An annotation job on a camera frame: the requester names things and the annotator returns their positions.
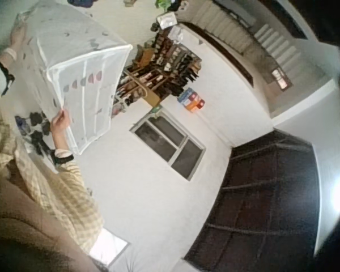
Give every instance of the laundry basket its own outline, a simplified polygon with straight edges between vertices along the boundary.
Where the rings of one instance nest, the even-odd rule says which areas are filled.
[[[75,8],[40,1],[21,13],[27,40],[18,60],[42,111],[70,112],[67,140],[81,154],[111,124],[117,83],[132,46]]]

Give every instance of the staircase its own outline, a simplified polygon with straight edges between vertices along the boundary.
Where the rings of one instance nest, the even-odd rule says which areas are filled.
[[[316,82],[325,76],[320,68],[303,57],[286,38],[268,24],[253,35],[212,0],[192,0],[190,5],[191,11],[180,14],[180,20],[199,26],[229,45],[254,64],[268,84],[275,81],[271,73],[277,67],[282,68],[293,85]]]
[[[255,43],[254,37],[237,20],[211,0],[205,1],[190,22],[228,44],[239,54]]]
[[[268,24],[260,28],[254,38],[276,60],[293,85],[325,76],[320,68],[304,58],[296,47]]]

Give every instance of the wristwatch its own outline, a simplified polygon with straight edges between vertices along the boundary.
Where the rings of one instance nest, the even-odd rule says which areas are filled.
[[[10,86],[14,82],[15,77],[12,74],[9,74],[9,71],[2,65],[1,62],[0,62],[0,69],[1,69],[1,71],[3,72],[3,74],[4,74],[5,78],[6,78],[6,88],[2,92],[2,95],[5,95],[7,90],[9,90]]]

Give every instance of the hand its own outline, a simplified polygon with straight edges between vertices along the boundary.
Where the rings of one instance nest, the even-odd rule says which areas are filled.
[[[22,47],[27,34],[27,24],[24,21],[16,22],[10,34],[10,47],[16,52]]]
[[[52,132],[53,136],[55,134],[62,134],[66,128],[70,125],[70,118],[69,112],[66,109],[61,109],[57,116],[53,118],[52,122],[50,123],[50,131]]]

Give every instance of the dark wooden wardrobe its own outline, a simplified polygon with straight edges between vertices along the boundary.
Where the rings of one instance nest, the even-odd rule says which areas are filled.
[[[274,131],[232,150],[214,207],[185,259],[200,271],[306,270],[319,206],[312,146]]]

